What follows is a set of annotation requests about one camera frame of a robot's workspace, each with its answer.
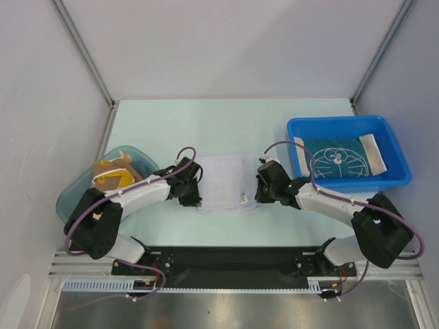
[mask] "blue plastic tray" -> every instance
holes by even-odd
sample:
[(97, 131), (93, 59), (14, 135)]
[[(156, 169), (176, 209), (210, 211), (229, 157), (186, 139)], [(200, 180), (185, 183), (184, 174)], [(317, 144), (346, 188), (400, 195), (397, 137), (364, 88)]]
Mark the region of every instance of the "blue plastic tray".
[[(388, 169), (381, 175), (366, 178), (316, 178), (316, 183), (339, 192), (377, 192), (391, 186), (406, 185), (412, 179), (403, 152), (393, 135), (388, 122), (377, 115), (356, 117), (297, 118), (287, 124), (288, 136), (300, 138), (348, 138), (373, 134), (379, 151)], [(294, 170), (300, 170), (296, 146), (292, 145)]]
[[(158, 170), (158, 166), (154, 161), (152, 161), (146, 154), (132, 146), (116, 147), (115, 149), (109, 151), (103, 157), (103, 159), (112, 160), (114, 158), (118, 158), (120, 157), (119, 151), (127, 153), (131, 157), (132, 161), (140, 160), (145, 163), (150, 175)], [(90, 167), (60, 194), (58, 201), (56, 202), (56, 212), (63, 222), (66, 223), (69, 220), (70, 215), (75, 210), (75, 207), (77, 206), (84, 192), (92, 187), (92, 178), (93, 168)]]

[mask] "shiny metal surface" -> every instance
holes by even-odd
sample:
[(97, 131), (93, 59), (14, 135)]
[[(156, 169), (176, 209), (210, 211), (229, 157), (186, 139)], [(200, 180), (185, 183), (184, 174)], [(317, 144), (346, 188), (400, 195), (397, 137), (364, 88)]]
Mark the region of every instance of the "shiny metal surface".
[(160, 293), (68, 310), (102, 296), (62, 293), (52, 329), (419, 328), (404, 281), (364, 282), (341, 302), (316, 295)]

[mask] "white wall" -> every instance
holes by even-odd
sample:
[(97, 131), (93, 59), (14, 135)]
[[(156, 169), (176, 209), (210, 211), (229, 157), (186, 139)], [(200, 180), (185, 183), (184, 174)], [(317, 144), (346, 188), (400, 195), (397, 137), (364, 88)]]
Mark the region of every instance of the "white wall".
[(0, 45), (0, 304), (30, 274), (28, 329), (64, 240), (56, 200), (93, 162), (108, 108), (48, 0), (1, 1)]
[(393, 128), (412, 182), (388, 191), (416, 225), (427, 249), (419, 260), (439, 310), (439, 1), (418, 0), (362, 95), (360, 114), (379, 114)]
[(116, 99), (350, 97), (402, 0), (65, 0)]

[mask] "purple cable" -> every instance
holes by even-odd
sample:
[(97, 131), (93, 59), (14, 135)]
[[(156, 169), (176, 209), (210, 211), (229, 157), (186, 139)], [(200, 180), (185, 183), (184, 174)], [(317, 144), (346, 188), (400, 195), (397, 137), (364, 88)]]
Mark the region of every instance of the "purple cable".
[[(158, 293), (158, 291), (160, 291), (166, 284), (166, 275), (160, 269), (156, 269), (155, 267), (150, 267), (150, 266), (145, 266), (145, 265), (133, 264), (133, 263), (127, 262), (127, 261), (122, 260), (122, 259), (117, 259), (117, 261), (119, 263), (131, 266), (131, 267), (138, 267), (139, 269), (149, 269), (151, 271), (155, 271), (156, 273), (159, 273), (161, 275), (161, 277), (163, 278), (161, 285), (157, 289), (151, 291), (147, 295), (144, 295), (141, 297), (134, 297), (134, 298), (132, 298), (132, 300), (144, 300), (146, 298), (149, 298), (149, 297), (155, 295), (156, 293)], [(126, 295), (122, 295), (120, 293), (113, 293), (112, 295), (103, 296), (103, 297), (97, 298), (96, 300), (91, 300), (90, 302), (83, 303), (83, 304), (80, 304), (78, 306), (74, 306), (72, 308), (69, 308), (68, 310), (69, 311), (77, 310), (79, 308), (83, 308), (85, 306), (90, 306), (94, 303), (98, 303), (98, 302), (101, 302), (103, 300), (109, 300), (109, 299), (115, 298), (115, 297), (126, 297)]]
[[(186, 147), (182, 148), (182, 149), (180, 150), (180, 152), (178, 152), (177, 160), (178, 160), (178, 158), (180, 157), (180, 154), (181, 154), (183, 151), (187, 150), (187, 149), (191, 149), (191, 150), (193, 151), (193, 155), (192, 155), (192, 159), (190, 159), (190, 161), (189, 161), (187, 164), (185, 164), (183, 167), (181, 167), (181, 168), (179, 168), (179, 169), (173, 171), (172, 173), (168, 173), (167, 175), (164, 175), (163, 177), (155, 178), (155, 179), (151, 180), (150, 182), (145, 181), (145, 182), (143, 182), (143, 183), (141, 183), (141, 184), (137, 184), (137, 185), (134, 185), (134, 186), (130, 186), (130, 187), (128, 187), (128, 188), (125, 188), (124, 190), (122, 190), (121, 194), (125, 194), (125, 193), (127, 193), (127, 192), (132, 191), (132, 190), (135, 190), (136, 188), (140, 188), (140, 187), (145, 186), (145, 185), (150, 185), (150, 184), (153, 184), (153, 183), (159, 182), (159, 181), (161, 181), (161, 180), (166, 180), (167, 178), (170, 178), (170, 177), (172, 177), (172, 176), (174, 176), (174, 175), (176, 175), (176, 174), (178, 174), (178, 173), (181, 173), (183, 170), (185, 170), (187, 167), (189, 167), (189, 166), (192, 164), (192, 162), (194, 161), (194, 159), (195, 159), (195, 157), (196, 157), (196, 155), (197, 155), (197, 151), (196, 151), (192, 146), (186, 146)], [(84, 218), (85, 218), (90, 212), (92, 212), (93, 210), (95, 210), (96, 207), (98, 207), (98, 206), (100, 206), (101, 204), (103, 204), (104, 202), (107, 202), (108, 200), (111, 200), (111, 199), (113, 199), (113, 198), (115, 198), (115, 197), (118, 197), (118, 196), (119, 196), (119, 193), (114, 193), (114, 194), (109, 195), (109, 196), (107, 196), (107, 197), (105, 197), (105, 198), (103, 198), (103, 199), (100, 199), (98, 202), (95, 202), (95, 203), (92, 204), (90, 207), (88, 207), (88, 208), (87, 208), (87, 209), (86, 209), (86, 210), (85, 210), (85, 211), (84, 211), (84, 212), (78, 217), (78, 219), (76, 219), (75, 223), (73, 223), (73, 225), (71, 226), (70, 230), (67, 232), (66, 241), (65, 241), (65, 243), (64, 243), (64, 248), (66, 249), (66, 253), (67, 253), (68, 255), (70, 255), (70, 256), (81, 256), (81, 255), (85, 255), (85, 254), (86, 254), (85, 252), (71, 252), (70, 247), (69, 247), (69, 242), (70, 242), (70, 240), (71, 240), (71, 236), (73, 235), (73, 232), (75, 232), (76, 228), (81, 224), (81, 222), (84, 220)]]
[[(291, 142), (291, 141), (280, 141), (280, 142), (276, 142), (275, 144), (269, 146), (263, 153), (264, 155), (267, 154), (267, 152), (269, 150), (271, 150), (273, 147), (279, 145), (279, 144), (290, 144), (290, 145), (295, 145), (295, 146), (299, 146), (301, 149), (303, 149), (311, 158), (311, 184), (314, 187), (314, 189), (317, 191), (317, 184), (316, 184), (316, 179), (314, 177), (314, 174), (316, 172), (316, 161), (314, 160), (314, 156), (313, 154), (303, 145), (300, 145), (296, 142)], [(330, 194), (324, 191), (319, 191), (319, 193), (321, 193), (322, 195), (324, 195), (325, 197), (330, 197), (336, 200), (340, 200), (343, 202), (347, 202), (350, 203), (351, 200), (346, 198), (346, 197), (340, 197), (338, 195), (334, 195), (334, 194)], [(424, 239), (422, 238), (422, 236), (420, 235), (419, 231), (413, 227), (411, 224), (407, 223), (404, 218), (398, 216), (397, 214), (394, 214), (393, 212), (386, 210), (384, 208), (378, 207), (378, 206), (373, 206), (372, 204), (365, 204), (363, 202), (359, 202), (359, 201), (354, 201), (354, 204), (358, 205), (358, 206), (362, 206), (362, 207), (367, 207), (373, 210), (378, 210), (381, 211), (385, 214), (387, 214), (388, 216), (393, 217), (394, 219), (396, 219), (398, 222), (400, 222), (401, 224), (403, 224), (406, 228), (408, 228), (409, 230), (411, 230), (414, 235), (416, 235), (416, 238), (419, 240), (419, 252), (416, 255), (413, 256), (409, 256), (409, 257), (396, 257), (397, 259), (402, 259), (402, 260), (413, 260), (413, 259), (417, 259), (419, 257), (421, 257), (424, 254), (425, 251), (425, 243), (424, 243)], [(350, 293), (352, 293), (355, 289), (358, 288), (358, 286), (363, 282), (364, 278), (366, 277), (366, 274), (368, 272), (369, 269), (369, 261), (366, 261), (366, 267), (364, 268), (364, 272), (363, 275), (361, 276), (361, 278), (358, 280), (358, 282), (355, 284), (355, 286), (353, 286), (349, 291), (345, 292), (344, 294), (342, 294), (342, 296), (346, 296)]]

